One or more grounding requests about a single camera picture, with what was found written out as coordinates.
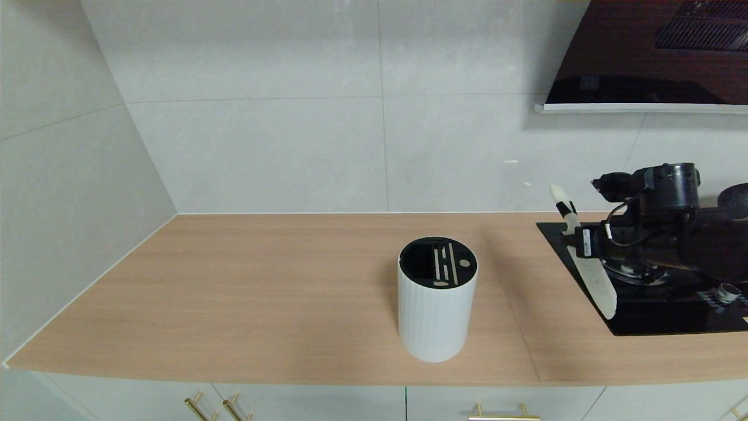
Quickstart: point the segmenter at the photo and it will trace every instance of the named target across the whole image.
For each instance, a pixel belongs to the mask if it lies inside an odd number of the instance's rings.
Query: cable
[[[623,203],[621,203],[620,205],[616,206],[616,207],[615,207],[615,208],[613,208],[613,210],[612,210],[612,211],[611,211],[611,212],[610,212],[610,213],[608,214],[608,218],[606,218],[606,219],[605,219],[605,234],[607,235],[607,237],[608,237],[608,240],[610,240],[610,242],[611,242],[611,243],[613,243],[613,244],[617,245],[618,247],[631,247],[631,246],[635,246],[635,245],[637,245],[638,243],[641,243],[642,241],[644,241],[644,240],[646,240],[647,238],[650,238],[650,237],[652,236],[652,233],[650,233],[649,235],[646,235],[646,236],[644,236],[644,237],[640,237],[640,238],[639,238],[638,240],[635,240],[635,241],[634,241],[634,242],[632,242],[632,243],[628,243],[628,244],[621,244],[621,243],[619,243],[618,241],[615,241],[615,240],[613,239],[613,233],[612,233],[612,232],[611,232],[611,230],[610,230],[610,218],[612,218],[612,217],[613,217],[613,215],[614,215],[614,214],[615,214],[615,213],[616,213],[616,212],[618,211],[618,209],[620,209],[620,208],[623,208],[624,206],[628,206],[628,205],[629,205],[629,204],[630,204],[631,202],[633,202],[634,200],[637,200],[637,199],[638,199],[638,198],[639,198],[640,196],[641,196],[641,194],[638,194],[638,195],[636,195],[636,196],[634,196],[634,197],[632,197],[632,198],[628,199],[628,200],[627,200],[626,202],[623,202]]]

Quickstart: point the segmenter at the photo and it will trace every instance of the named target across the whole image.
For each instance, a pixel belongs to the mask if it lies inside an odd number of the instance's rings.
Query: black stove
[[[539,222],[538,228],[594,306],[582,278],[561,242],[563,222]],[[616,315],[605,321],[616,336],[675,335],[682,333],[748,330],[748,284],[724,288],[734,300],[725,304],[716,294],[720,282],[689,270],[664,270],[656,279],[638,282],[628,267],[604,266],[618,294]]]

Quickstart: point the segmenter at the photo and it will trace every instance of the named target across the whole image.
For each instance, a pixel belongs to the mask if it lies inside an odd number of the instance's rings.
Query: black lid
[[[462,286],[475,277],[478,261],[463,243],[445,237],[410,242],[400,252],[400,270],[413,282],[434,289]]]

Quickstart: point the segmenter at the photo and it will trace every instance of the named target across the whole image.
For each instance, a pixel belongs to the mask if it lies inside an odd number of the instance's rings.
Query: kitchen counter
[[[583,216],[600,220],[600,213]],[[180,215],[7,364],[246,384],[538,386],[748,378],[748,333],[615,337],[535,222],[556,213]],[[445,363],[397,336],[396,259],[453,237],[480,265]]]

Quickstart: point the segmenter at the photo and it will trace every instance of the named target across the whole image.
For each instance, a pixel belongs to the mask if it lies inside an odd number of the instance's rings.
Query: cabinet door
[[[395,386],[295,386],[214,384],[252,421],[405,421],[405,388]]]
[[[194,399],[199,392],[203,396],[197,406],[208,419],[221,408],[221,397],[210,383],[47,375],[102,421],[198,420],[185,399]]]
[[[581,421],[602,387],[408,387],[408,421],[467,421],[480,402],[484,416],[529,415]]]
[[[746,394],[745,380],[614,386],[584,421],[718,421]]]

